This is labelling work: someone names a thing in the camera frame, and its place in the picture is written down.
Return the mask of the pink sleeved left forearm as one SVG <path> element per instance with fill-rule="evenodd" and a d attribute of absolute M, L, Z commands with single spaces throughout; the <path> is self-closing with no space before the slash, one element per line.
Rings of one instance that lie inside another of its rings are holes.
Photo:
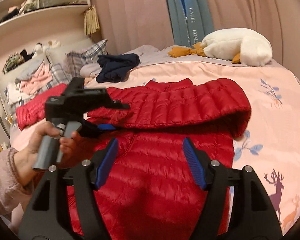
<path fill-rule="evenodd" d="M 14 163 L 18 151 L 8 148 L 0 152 L 0 215 L 11 213 L 20 203 L 31 198 L 33 182 L 23 186 Z"/>

